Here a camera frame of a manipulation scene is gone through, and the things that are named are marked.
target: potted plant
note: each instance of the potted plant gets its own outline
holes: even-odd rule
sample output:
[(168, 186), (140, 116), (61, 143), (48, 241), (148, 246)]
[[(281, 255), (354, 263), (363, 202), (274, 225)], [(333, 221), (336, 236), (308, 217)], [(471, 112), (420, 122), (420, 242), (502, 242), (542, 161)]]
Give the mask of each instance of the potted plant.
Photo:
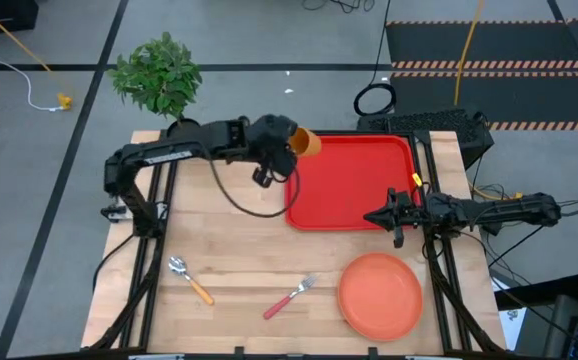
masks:
[(202, 77), (198, 65), (191, 62), (191, 52), (173, 41), (168, 32), (159, 40), (138, 46), (128, 61), (118, 55), (117, 70), (108, 73), (123, 104), (130, 95), (140, 110), (144, 106), (154, 114), (175, 119), (169, 135), (185, 126), (198, 126), (196, 121), (185, 118), (183, 112), (188, 104), (195, 103)]

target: wooden table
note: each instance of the wooden table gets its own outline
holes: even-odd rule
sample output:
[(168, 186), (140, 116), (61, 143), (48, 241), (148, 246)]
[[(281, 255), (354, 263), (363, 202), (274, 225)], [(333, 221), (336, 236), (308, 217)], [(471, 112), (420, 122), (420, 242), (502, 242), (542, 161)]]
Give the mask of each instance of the wooden table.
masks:
[[(157, 137), (158, 132), (140, 131), (134, 133), (132, 142)], [(432, 149), (441, 190), (468, 198), (455, 133), (432, 133)], [(282, 185), (260, 188), (251, 180), (254, 165), (216, 165), (225, 187), (241, 205), (259, 212), (282, 208)], [(151, 172), (151, 168), (141, 170), (136, 180), (143, 194), (148, 191)], [(166, 172), (165, 167), (161, 187)], [(367, 347), (375, 346), (384, 355), (442, 354), (420, 229), (407, 230), (404, 247), (396, 250), (393, 235), (385, 231), (301, 232), (288, 226), (284, 217), (248, 216), (227, 202), (204, 160), (179, 163), (171, 208), (149, 352), (233, 353), (235, 346), (244, 346), (246, 353), (366, 354)], [(130, 222), (112, 224), (105, 253), (130, 231)], [(124, 306), (137, 244), (134, 240), (102, 269), (83, 346), (95, 342)], [(466, 306), (491, 338), (504, 347), (481, 245), (462, 236), (453, 240), (453, 249)], [(397, 341), (365, 339), (346, 324), (338, 310), (336, 285), (342, 269), (357, 256), (373, 251), (404, 260), (423, 288), (423, 316), (411, 333)], [(167, 258), (172, 255), (185, 259), (191, 274), (214, 297), (214, 306), (206, 305), (183, 278), (167, 268)], [(296, 297), (273, 319), (264, 320), (262, 313), (306, 273), (318, 274), (315, 287)], [(453, 347), (460, 348), (454, 312), (448, 302), (446, 305)], [(141, 318), (142, 309), (138, 309), (136, 321)], [(133, 333), (132, 344), (137, 344), (139, 330)]]

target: floor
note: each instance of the floor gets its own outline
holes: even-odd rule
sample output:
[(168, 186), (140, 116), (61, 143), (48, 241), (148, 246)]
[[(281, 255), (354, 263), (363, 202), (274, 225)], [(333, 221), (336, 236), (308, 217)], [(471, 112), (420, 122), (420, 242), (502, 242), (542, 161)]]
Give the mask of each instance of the floor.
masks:
[[(375, 61), (386, 2), (376, 1), (372, 11), (350, 15), (334, 5), (309, 12), (300, 2), (130, 0), (109, 63), (163, 31), (186, 43), (201, 64)], [(36, 29), (16, 34), (23, 43), (51, 64), (96, 64), (119, 0), (80, 0), (77, 6), (68, 0), (38, 3)], [(469, 20), (476, 3), (393, 0), (389, 19)], [(578, 0), (558, 3), (565, 17), (578, 17)], [(488, 1), (483, 13), (488, 20), (552, 18), (545, 0)], [(2, 35), (0, 58), (33, 63)], [(386, 51), (381, 61), (388, 63)], [(60, 90), (55, 79), (44, 72), (29, 75), (34, 102), (55, 106)], [(0, 332), (93, 72), (57, 75), (75, 92), (76, 104), (69, 112), (31, 109), (22, 77), (0, 72)], [(378, 78), (387, 75), (379, 73)], [(357, 115), (352, 101), (371, 72), (215, 71), (203, 77), (197, 104), (186, 113), (200, 122), (276, 113), (306, 127), (353, 129)], [(386, 100), (377, 94), (364, 105), (377, 109)], [(123, 106), (103, 77), (9, 356), (78, 349), (91, 300), (91, 277), (108, 229), (98, 213), (109, 201), (101, 188), (102, 164), (128, 142), (132, 131), (166, 125), (154, 115)], [(495, 132), (493, 136), (496, 145), (482, 161), (478, 184), (501, 183), (508, 192), (543, 191), (561, 200), (578, 198), (578, 132)], [(492, 244), (496, 251), (504, 251), (529, 231), (523, 226), (505, 229), (492, 238)], [(533, 282), (578, 273), (578, 217), (541, 231), (506, 260)]]

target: metal fork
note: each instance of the metal fork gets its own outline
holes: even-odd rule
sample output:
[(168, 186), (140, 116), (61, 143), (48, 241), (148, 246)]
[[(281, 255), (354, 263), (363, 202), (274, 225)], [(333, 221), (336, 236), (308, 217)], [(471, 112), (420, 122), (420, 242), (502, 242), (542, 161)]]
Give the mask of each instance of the metal fork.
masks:
[(298, 284), (298, 287), (294, 291), (292, 291), (291, 294), (285, 296), (276, 305), (270, 307), (269, 310), (265, 311), (265, 313), (262, 316), (265, 318), (265, 320), (271, 319), (271, 317), (274, 316), (278, 311), (280, 311), (280, 309), (282, 309), (285, 305), (287, 305), (289, 301), (291, 301), (291, 299), (296, 297), (296, 295), (300, 294), (301, 292), (307, 291), (310, 287), (313, 286), (315, 282), (316, 282), (316, 275), (309, 274), (306, 278), (304, 278), (300, 282), (300, 284)]

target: red tray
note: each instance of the red tray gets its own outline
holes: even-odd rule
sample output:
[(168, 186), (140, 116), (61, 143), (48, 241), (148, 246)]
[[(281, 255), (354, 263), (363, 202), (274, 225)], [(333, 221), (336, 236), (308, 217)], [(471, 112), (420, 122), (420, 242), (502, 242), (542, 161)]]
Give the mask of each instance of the red tray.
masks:
[[(411, 192), (413, 156), (406, 140), (390, 135), (325, 135), (321, 152), (300, 158), (300, 194), (286, 221), (301, 230), (367, 230), (362, 216), (385, 205), (387, 189)], [(285, 185), (285, 204), (295, 191)]]

